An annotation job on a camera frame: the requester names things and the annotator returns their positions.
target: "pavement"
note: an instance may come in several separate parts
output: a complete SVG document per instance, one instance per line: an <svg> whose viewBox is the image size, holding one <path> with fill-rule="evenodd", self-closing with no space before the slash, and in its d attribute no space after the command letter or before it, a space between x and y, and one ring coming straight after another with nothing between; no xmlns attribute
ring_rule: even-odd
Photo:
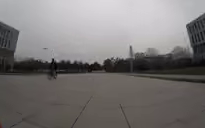
<svg viewBox="0 0 205 128"><path fill-rule="evenodd" d="M164 80L175 80L175 81L185 81L185 82L196 82L205 83L205 75L162 75L162 74L128 74L131 76L147 77L147 78L157 78Z"/></svg>
<svg viewBox="0 0 205 128"><path fill-rule="evenodd" d="M3 128L205 128L205 84L123 74L0 75Z"/></svg>

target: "overcast sky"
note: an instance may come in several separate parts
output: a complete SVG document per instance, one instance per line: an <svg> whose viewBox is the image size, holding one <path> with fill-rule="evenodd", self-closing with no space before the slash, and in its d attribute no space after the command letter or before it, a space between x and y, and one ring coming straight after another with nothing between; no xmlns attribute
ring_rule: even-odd
<svg viewBox="0 0 205 128"><path fill-rule="evenodd" d="M148 47L189 46L186 24L205 0L0 0L0 21L20 31L16 55L99 61Z"/></svg>

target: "ground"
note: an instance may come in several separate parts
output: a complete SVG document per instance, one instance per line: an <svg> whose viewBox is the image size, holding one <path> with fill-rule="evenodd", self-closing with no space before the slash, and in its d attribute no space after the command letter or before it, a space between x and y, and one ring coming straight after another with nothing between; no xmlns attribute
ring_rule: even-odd
<svg viewBox="0 0 205 128"><path fill-rule="evenodd" d="M122 74L0 75L4 128L205 128L205 84Z"/></svg>

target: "tree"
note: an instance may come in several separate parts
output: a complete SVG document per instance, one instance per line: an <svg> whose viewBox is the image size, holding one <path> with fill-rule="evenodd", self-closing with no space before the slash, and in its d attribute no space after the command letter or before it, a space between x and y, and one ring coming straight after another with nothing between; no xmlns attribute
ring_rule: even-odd
<svg viewBox="0 0 205 128"><path fill-rule="evenodd" d="M146 56L157 56L159 55L159 51L155 48L148 48L146 50Z"/></svg>
<svg viewBox="0 0 205 128"><path fill-rule="evenodd" d="M176 46L171 51L173 59L191 58L191 52L188 48Z"/></svg>
<svg viewBox="0 0 205 128"><path fill-rule="evenodd" d="M111 59L104 60L103 67L106 72L113 72L113 62Z"/></svg>

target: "road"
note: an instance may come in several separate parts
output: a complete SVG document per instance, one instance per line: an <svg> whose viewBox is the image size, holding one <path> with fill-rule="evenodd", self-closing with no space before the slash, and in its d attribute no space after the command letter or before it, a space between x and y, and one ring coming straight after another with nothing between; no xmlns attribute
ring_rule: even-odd
<svg viewBox="0 0 205 128"><path fill-rule="evenodd" d="M0 75L3 128L205 128L205 84L121 74Z"/></svg>

